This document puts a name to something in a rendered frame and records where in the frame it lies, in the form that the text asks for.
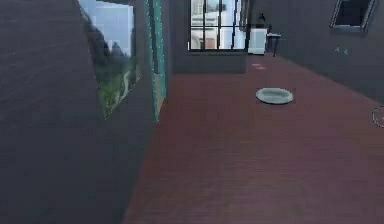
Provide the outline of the black framed window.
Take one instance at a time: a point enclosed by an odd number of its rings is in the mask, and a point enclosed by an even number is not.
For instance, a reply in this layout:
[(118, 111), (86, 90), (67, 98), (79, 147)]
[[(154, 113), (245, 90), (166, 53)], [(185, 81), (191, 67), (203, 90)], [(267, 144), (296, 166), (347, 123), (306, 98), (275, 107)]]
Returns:
[(245, 0), (190, 0), (188, 48), (196, 51), (245, 49)]

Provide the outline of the dark framed wall picture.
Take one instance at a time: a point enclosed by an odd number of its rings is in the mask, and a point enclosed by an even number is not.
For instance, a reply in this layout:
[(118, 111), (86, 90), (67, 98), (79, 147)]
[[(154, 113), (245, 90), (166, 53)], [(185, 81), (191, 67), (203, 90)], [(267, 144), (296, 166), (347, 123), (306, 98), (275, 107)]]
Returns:
[(336, 0), (329, 28), (345, 32), (366, 32), (378, 0)]

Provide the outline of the landscape wall picture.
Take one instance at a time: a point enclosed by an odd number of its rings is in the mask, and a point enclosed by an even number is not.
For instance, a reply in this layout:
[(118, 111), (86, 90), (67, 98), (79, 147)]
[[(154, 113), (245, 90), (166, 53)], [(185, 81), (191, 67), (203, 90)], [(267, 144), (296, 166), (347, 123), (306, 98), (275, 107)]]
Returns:
[(77, 0), (102, 113), (107, 119), (140, 79), (135, 6), (118, 0)]

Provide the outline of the white cabinet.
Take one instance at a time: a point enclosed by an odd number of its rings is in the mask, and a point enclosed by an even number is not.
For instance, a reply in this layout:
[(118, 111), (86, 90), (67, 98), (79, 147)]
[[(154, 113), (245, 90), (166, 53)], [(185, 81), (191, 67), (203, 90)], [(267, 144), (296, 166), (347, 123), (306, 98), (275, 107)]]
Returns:
[(267, 30), (265, 28), (252, 28), (250, 32), (248, 52), (251, 54), (264, 55), (266, 37)]

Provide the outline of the dark side table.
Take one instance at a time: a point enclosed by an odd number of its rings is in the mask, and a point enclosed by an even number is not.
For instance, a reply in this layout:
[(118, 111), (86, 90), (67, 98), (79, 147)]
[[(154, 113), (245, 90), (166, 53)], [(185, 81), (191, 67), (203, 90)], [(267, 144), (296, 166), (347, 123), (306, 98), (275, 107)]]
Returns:
[(267, 34), (267, 50), (273, 49), (273, 56), (276, 56), (277, 46), (280, 38), (281, 38), (281, 34), (276, 34), (276, 33)]

